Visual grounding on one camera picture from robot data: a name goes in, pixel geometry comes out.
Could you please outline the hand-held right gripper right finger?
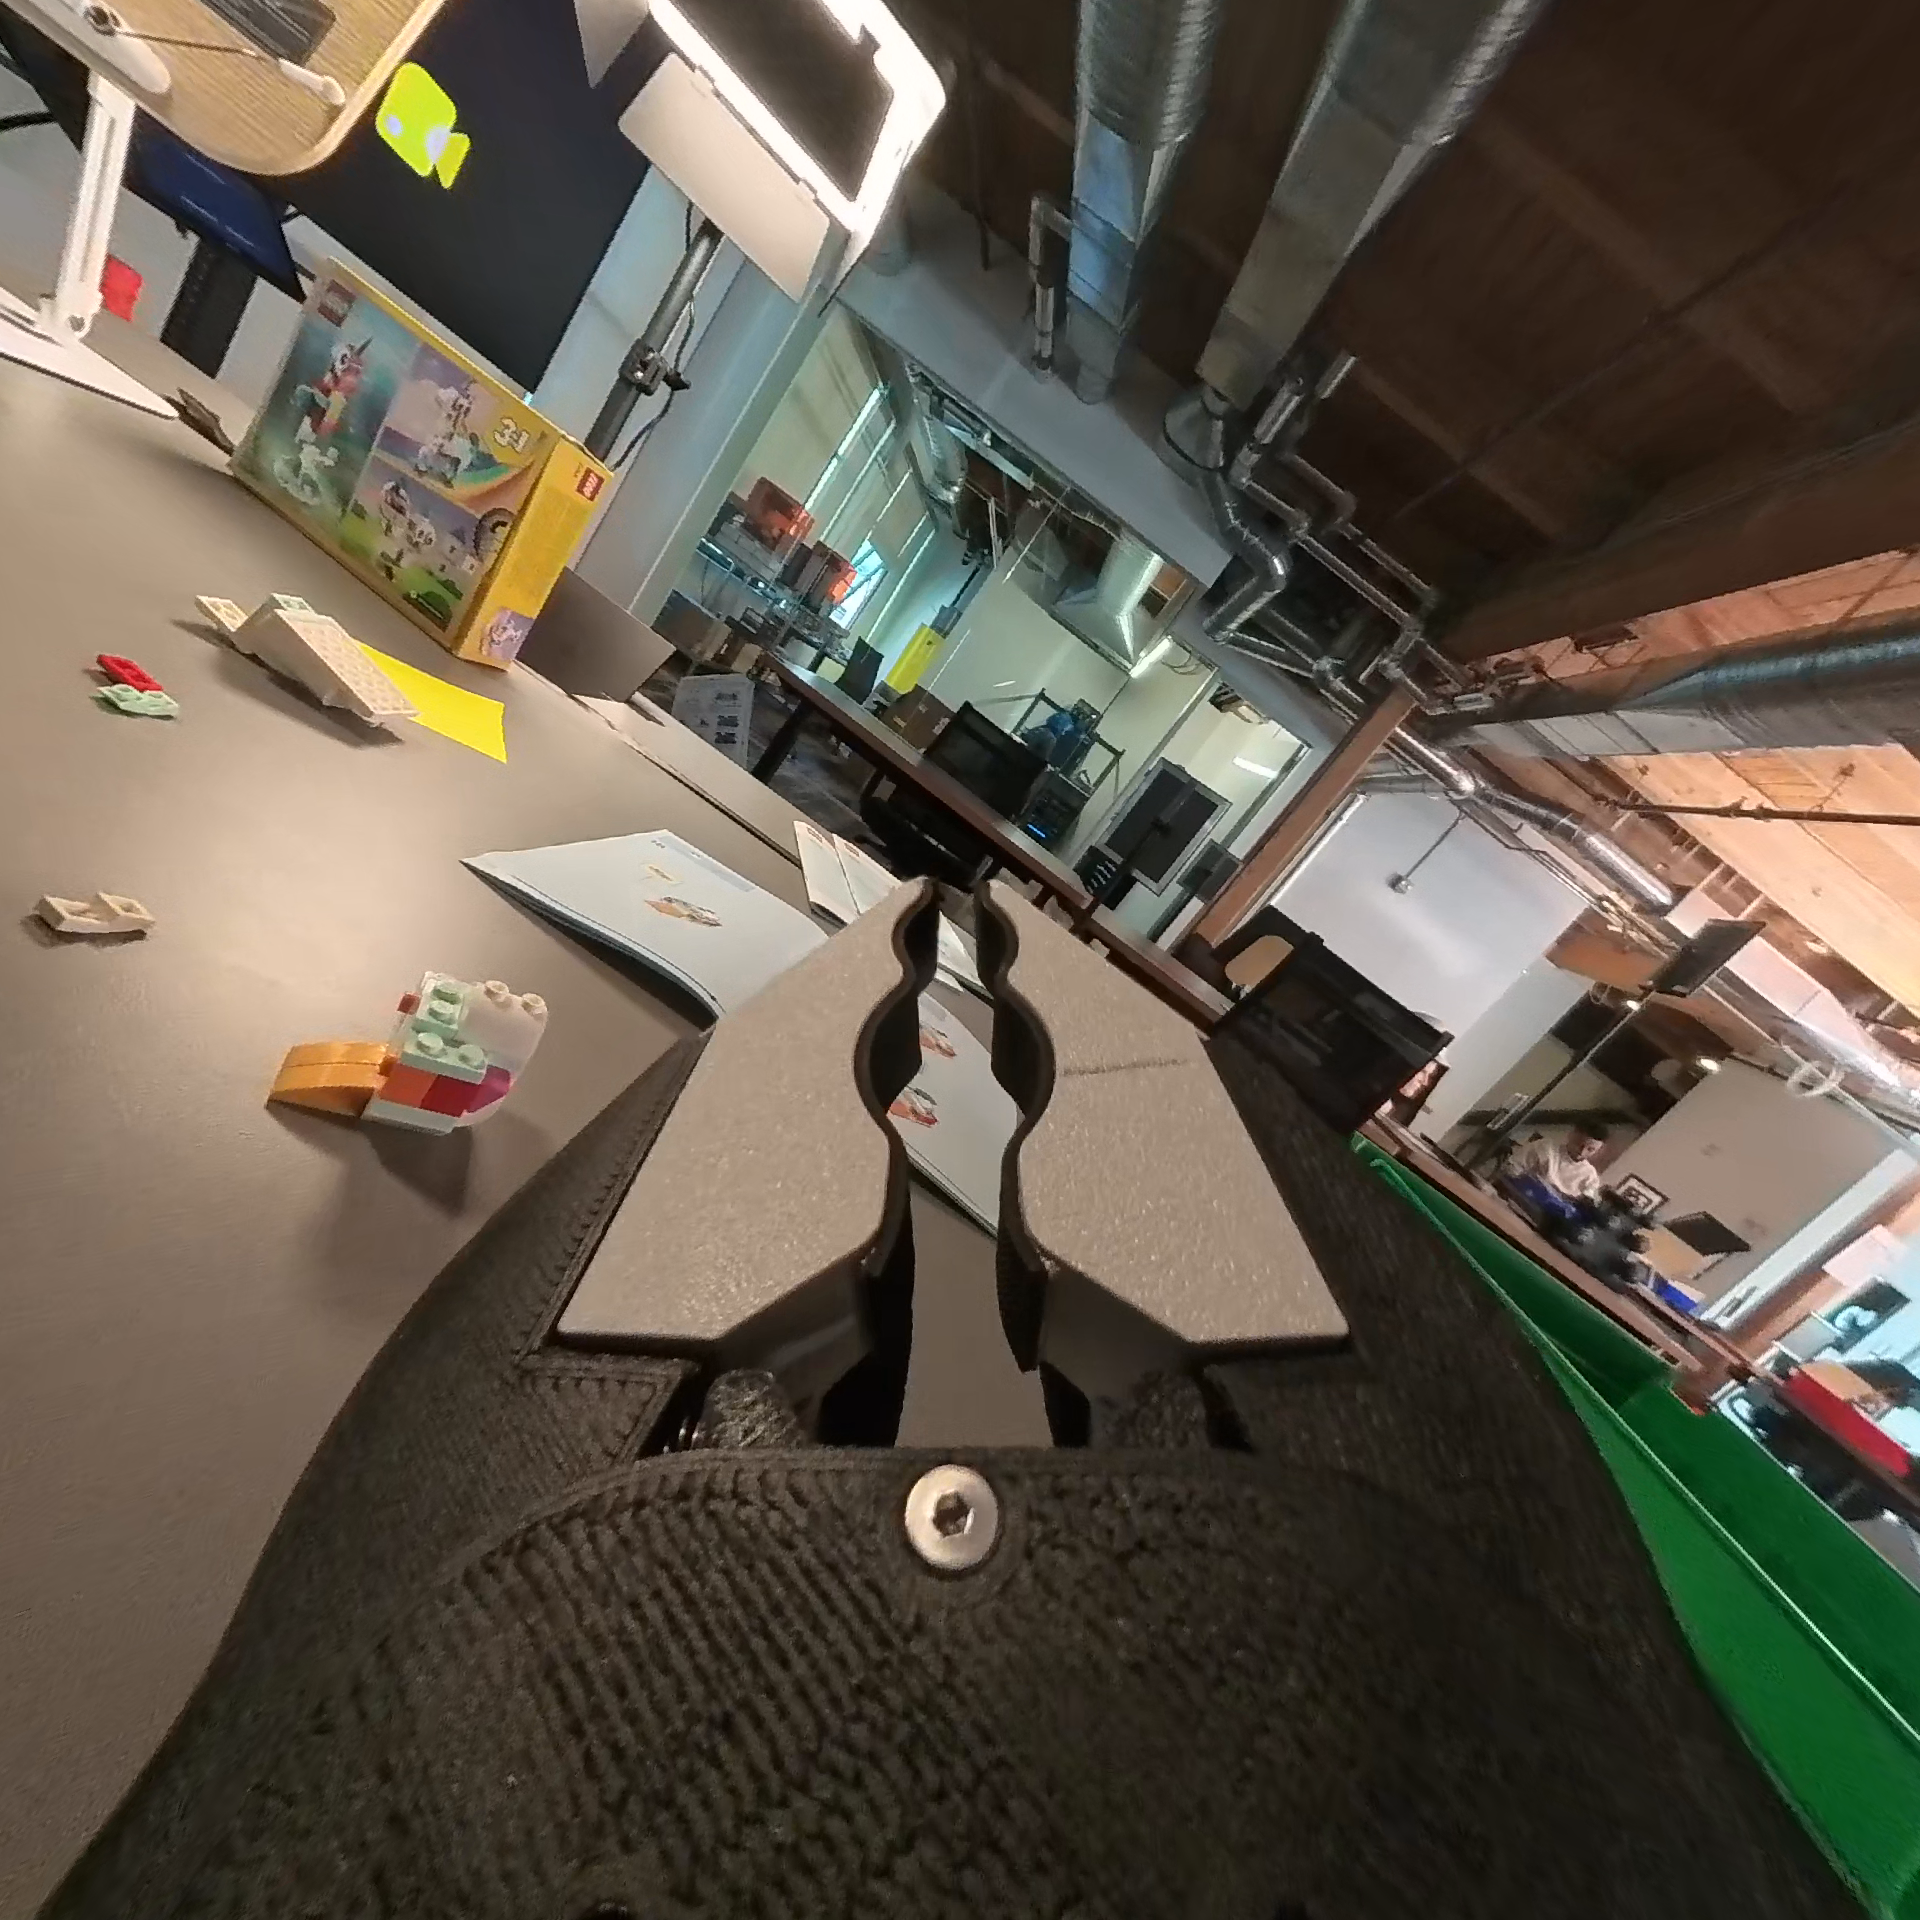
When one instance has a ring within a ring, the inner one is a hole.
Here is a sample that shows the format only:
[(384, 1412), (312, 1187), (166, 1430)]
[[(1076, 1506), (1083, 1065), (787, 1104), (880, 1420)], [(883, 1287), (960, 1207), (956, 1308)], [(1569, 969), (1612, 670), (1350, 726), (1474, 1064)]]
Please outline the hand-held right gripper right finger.
[(1000, 881), (977, 892), (1000, 1167), (1000, 1319), (1020, 1368), (1145, 1378), (1330, 1352), (1350, 1321), (1202, 1034)]

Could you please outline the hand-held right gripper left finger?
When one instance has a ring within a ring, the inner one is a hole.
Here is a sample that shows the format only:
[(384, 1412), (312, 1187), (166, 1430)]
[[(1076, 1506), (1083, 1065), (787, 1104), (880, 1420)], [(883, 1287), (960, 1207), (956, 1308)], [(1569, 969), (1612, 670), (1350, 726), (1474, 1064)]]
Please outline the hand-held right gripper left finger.
[(940, 896), (898, 886), (706, 1035), (560, 1310), (580, 1354), (761, 1371), (806, 1426), (898, 1426), (911, 1163)]

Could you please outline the lego bird head assembly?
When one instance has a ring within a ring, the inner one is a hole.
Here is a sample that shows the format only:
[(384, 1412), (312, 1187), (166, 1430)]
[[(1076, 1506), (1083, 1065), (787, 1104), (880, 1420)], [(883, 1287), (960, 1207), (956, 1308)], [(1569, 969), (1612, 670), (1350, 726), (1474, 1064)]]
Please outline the lego bird head assembly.
[(423, 971), (384, 1041), (290, 1047), (271, 1104), (447, 1138), (488, 1121), (536, 1059), (548, 1006), (498, 978)]

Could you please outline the green plastic bin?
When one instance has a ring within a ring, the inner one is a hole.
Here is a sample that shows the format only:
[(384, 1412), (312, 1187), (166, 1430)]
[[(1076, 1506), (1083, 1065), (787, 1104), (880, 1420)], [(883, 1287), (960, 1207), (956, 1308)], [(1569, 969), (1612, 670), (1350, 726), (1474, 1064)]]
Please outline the green plastic bin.
[(1616, 1480), (1695, 1655), (1875, 1916), (1918, 1916), (1918, 1598), (1625, 1321), (1367, 1136), (1354, 1154), (1521, 1319)]

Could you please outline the open lego instruction booklet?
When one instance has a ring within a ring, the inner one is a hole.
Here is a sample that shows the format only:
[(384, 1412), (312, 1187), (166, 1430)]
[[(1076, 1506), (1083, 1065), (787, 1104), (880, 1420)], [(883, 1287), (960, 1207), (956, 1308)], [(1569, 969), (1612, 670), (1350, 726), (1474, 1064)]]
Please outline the open lego instruction booklet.
[[(576, 938), (729, 1016), (904, 886), (848, 839), (796, 825), (808, 905), (791, 905), (668, 831), (468, 856), (464, 866)], [(984, 1233), (1000, 1228), (1018, 1106), (985, 1043), (937, 992), (919, 1000), (921, 1067), (889, 1114), (914, 1170)]]

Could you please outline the white lego body assembly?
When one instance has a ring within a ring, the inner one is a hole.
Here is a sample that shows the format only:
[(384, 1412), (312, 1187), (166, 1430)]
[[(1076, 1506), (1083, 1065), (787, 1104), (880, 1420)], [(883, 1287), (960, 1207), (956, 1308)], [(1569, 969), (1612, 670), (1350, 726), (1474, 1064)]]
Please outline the white lego body assembly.
[(240, 657), (302, 688), (324, 710), (350, 714), (378, 730), (415, 722), (412, 707), (362, 654), (360, 642), (331, 615), (319, 614), (299, 596), (271, 594), (230, 642)]

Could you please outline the colourful lego set box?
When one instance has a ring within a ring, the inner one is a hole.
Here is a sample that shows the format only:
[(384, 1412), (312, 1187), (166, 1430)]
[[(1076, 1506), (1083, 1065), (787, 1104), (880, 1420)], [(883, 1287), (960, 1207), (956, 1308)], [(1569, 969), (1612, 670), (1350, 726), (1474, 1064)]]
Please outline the colourful lego set box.
[(444, 651), (507, 670), (615, 475), (343, 265), (313, 280), (232, 475)]

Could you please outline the black mesh office chair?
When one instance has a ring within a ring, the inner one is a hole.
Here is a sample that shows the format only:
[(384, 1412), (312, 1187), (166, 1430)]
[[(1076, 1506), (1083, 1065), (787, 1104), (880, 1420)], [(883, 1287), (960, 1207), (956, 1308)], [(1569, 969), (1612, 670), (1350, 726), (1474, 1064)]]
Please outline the black mesh office chair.
[(1234, 991), (1214, 1039), (1276, 1071), (1340, 1134), (1378, 1116), (1451, 1043), (1276, 905), (1242, 923), (1214, 961)]

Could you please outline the yellow paper sheet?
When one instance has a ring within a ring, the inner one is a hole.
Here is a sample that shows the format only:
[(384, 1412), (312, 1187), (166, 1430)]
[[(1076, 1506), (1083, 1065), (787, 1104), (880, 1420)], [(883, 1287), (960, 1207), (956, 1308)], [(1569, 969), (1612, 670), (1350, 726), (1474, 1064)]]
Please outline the yellow paper sheet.
[(500, 700), (454, 686), (363, 642), (360, 651), (398, 688), (415, 711), (415, 726), (491, 761), (507, 761), (506, 705)]

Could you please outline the grey laptop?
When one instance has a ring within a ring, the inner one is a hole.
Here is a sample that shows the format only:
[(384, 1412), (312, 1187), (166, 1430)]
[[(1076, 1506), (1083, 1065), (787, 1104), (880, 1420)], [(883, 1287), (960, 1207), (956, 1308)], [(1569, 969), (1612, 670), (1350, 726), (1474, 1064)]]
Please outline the grey laptop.
[(676, 657), (672, 640), (564, 568), (520, 648), (516, 668), (571, 698), (625, 705)]

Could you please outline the large dark display screen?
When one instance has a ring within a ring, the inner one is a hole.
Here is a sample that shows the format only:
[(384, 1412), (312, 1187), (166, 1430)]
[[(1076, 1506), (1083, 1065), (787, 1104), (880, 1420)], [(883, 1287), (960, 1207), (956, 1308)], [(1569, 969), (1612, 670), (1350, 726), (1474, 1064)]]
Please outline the large dark display screen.
[(623, 226), (647, 163), (617, 131), (612, 80), (636, 56), (590, 56), (576, 4), (447, 4), (376, 108), (322, 164), (246, 176), (139, 118), (129, 186), (191, 240), (161, 342), (224, 371), (255, 288), (299, 304), (320, 256), (353, 256), (447, 335), (531, 392)]

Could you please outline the white framed panel on stand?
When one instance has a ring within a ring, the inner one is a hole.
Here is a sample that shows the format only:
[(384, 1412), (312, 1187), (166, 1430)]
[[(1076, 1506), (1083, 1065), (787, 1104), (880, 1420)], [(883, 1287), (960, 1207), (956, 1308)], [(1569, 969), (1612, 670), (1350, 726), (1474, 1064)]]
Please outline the white framed panel on stand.
[(684, 251), (586, 440), (620, 464), (643, 401), (686, 392), (676, 338), (732, 246), (787, 300), (875, 239), (946, 108), (946, 82), (883, 3), (579, 3), (583, 68), (617, 86), (617, 131), (686, 209)]

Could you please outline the wooden tabletop on white stand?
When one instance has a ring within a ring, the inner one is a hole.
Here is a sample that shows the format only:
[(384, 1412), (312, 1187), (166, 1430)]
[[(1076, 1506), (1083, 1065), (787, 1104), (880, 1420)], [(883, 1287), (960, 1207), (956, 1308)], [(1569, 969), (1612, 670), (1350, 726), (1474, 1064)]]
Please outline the wooden tabletop on white stand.
[(172, 404), (89, 348), (137, 118), (248, 176), (297, 176), (367, 118), (441, 3), (8, 3), (88, 68), (81, 183), (54, 288), (2, 294), (2, 355), (146, 417)]

